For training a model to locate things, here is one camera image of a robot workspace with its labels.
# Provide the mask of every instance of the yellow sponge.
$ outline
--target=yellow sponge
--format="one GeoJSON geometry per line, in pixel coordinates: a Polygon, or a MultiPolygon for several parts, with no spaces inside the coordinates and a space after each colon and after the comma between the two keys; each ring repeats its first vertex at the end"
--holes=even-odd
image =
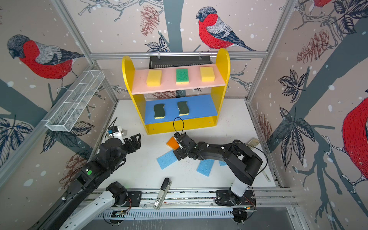
{"type": "Polygon", "coordinates": [[[147,77],[147,86],[161,85],[162,70],[149,70],[147,77]]]}
{"type": "Polygon", "coordinates": [[[201,76],[202,76],[202,82],[214,81],[215,73],[213,72],[213,67],[212,66],[201,67],[201,76]]]}

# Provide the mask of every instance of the green sponge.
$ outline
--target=green sponge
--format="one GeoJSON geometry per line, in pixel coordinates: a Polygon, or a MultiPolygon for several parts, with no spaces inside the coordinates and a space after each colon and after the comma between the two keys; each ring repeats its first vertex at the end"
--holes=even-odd
{"type": "Polygon", "coordinates": [[[153,107],[153,110],[155,111],[155,119],[165,118],[165,110],[163,109],[165,107],[165,104],[156,104],[153,107]]]}
{"type": "Polygon", "coordinates": [[[176,69],[176,84],[189,83],[188,69],[176,69]]]}
{"type": "Polygon", "coordinates": [[[187,101],[178,102],[178,108],[179,108],[179,116],[189,115],[189,108],[187,106],[187,101]]]}

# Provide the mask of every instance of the blue shelf board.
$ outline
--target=blue shelf board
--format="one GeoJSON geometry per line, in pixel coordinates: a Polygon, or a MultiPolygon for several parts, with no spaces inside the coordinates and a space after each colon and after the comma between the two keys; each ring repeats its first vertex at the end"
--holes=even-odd
{"type": "Polygon", "coordinates": [[[145,124],[156,124],[173,121],[176,117],[180,117],[183,120],[212,117],[217,116],[217,111],[213,103],[210,94],[183,97],[183,98],[170,98],[162,100],[152,100],[146,102],[146,115],[144,119],[145,124]],[[178,102],[187,101],[189,108],[189,115],[179,116],[178,102]],[[155,119],[155,111],[153,107],[156,104],[165,104],[165,118],[155,119]]]}

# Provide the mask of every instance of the bird head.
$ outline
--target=bird head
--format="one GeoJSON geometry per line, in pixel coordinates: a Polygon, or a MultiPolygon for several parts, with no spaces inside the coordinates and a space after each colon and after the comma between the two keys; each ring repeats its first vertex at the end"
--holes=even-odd
{"type": "Polygon", "coordinates": [[[8,50],[12,58],[25,58],[23,45],[30,41],[29,37],[24,35],[15,35],[8,40],[8,50]]]}
{"type": "Polygon", "coordinates": [[[217,14],[217,12],[213,7],[206,6],[198,11],[197,16],[195,18],[203,22],[206,19],[206,17],[210,14],[217,14]]]}

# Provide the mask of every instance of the orange sponge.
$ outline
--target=orange sponge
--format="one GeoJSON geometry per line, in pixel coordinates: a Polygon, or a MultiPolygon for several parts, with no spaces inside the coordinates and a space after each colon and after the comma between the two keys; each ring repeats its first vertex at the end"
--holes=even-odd
{"type": "Polygon", "coordinates": [[[176,142],[174,137],[171,137],[170,140],[166,143],[166,145],[172,148],[173,150],[179,148],[179,144],[178,142],[176,142]]]}

